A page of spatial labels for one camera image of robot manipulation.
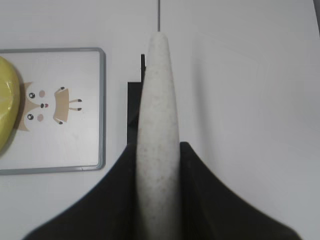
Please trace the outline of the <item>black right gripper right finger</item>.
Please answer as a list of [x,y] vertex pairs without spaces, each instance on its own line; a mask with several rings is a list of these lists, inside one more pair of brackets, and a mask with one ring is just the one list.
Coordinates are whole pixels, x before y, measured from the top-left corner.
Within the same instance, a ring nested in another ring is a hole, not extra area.
[[185,240],[300,239],[224,185],[188,142],[180,143],[180,186]]

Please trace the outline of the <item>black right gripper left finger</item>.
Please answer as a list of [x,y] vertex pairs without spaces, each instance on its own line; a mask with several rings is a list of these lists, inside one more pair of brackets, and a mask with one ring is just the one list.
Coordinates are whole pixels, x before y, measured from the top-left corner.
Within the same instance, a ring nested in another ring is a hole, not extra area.
[[136,145],[79,201],[26,235],[27,240],[133,240]]

